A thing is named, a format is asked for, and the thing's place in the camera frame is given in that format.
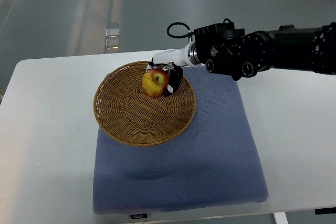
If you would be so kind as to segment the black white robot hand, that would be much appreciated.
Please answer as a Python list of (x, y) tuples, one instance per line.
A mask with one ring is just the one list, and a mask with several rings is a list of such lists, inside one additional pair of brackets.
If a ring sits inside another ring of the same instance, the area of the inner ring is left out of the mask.
[(187, 49), (176, 49), (155, 54), (148, 63), (146, 71), (162, 68), (169, 75), (165, 97), (175, 93), (182, 81), (183, 67), (189, 66)]

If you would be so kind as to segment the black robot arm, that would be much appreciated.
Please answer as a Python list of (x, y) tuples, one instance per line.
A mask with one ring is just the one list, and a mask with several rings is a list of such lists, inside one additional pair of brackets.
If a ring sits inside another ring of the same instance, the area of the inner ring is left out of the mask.
[(335, 74), (335, 23), (302, 29), (283, 25), (246, 34), (225, 19), (197, 28), (191, 35), (191, 48), (172, 60), (176, 66), (204, 64), (208, 72), (234, 80), (271, 68)]

